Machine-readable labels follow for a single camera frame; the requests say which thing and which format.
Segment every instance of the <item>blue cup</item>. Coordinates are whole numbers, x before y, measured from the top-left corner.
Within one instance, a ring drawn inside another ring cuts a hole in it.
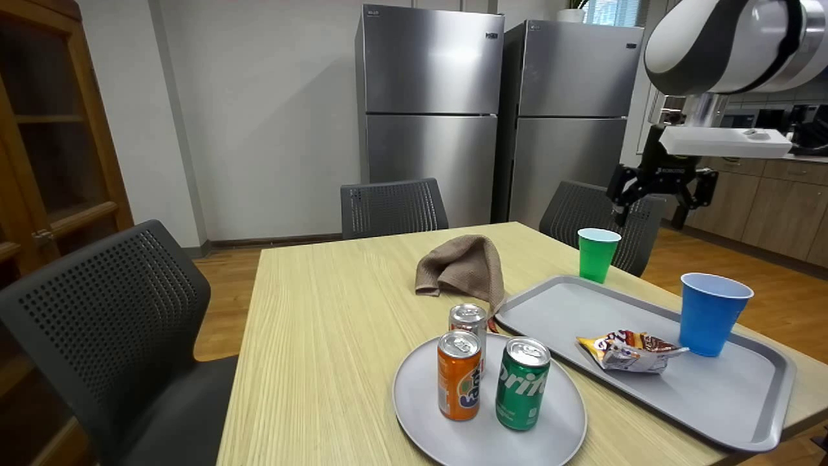
[[[681,274],[681,329],[679,344],[700,357],[717,357],[729,339],[733,325],[746,310],[754,290],[720,274]]]

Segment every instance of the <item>refrigerator door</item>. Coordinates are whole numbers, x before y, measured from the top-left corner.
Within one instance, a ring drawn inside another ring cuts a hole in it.
[[[521,119],[509,218],[537,229],[563,180],[606,186],[622,156],[623,128],[623,119]]]
[[[525,24],[523,116],[623,116],[641,28]]]
[[[364,6],[364,111],[497,115],[503,15]]]
[[[369,181],[437,180],[451,226],[490,222],[493,116],[368,116]]]

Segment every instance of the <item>snack bag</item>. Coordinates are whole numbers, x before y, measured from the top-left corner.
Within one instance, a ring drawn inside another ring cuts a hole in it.
[[[603,371],[614,374],[663,374],[671,357],[685,352],[685,347],[628,329],[610,331],[601,339],[579,336],[576,343]]]

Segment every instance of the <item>wooden table top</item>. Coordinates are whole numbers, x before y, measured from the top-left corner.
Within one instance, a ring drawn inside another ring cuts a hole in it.
[[[468,233],[497,246],[509,295],[576,274],[575,248],[521,222],[261,251],[219,463],[428,463],[396,423],[390,389],[406,354],[446,335],[447,308],[472,301],[413,295],[416,263]],[[610,269],[606,288],[672,310],[681,303],[622,269]],[[737,335],[798,365],[787,436],[828,418],[828,365],[742,326]],[[563,371],[591,419],[575,463],[728,458],[598,382]]]

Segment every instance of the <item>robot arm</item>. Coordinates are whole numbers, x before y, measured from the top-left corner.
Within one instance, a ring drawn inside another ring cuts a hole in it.
[[[828,67],[828,0],[684,0],[653,31],[645,67],[668,97],[798,88]],[[698,156],[785,156],[790,147],[776,130],[712,130],[698,119],[653,128],[641,167],[619,167],[609,184],[615,220],[623,226],[646,194],[672,194],[672,226],[684,226],[717,186]]]

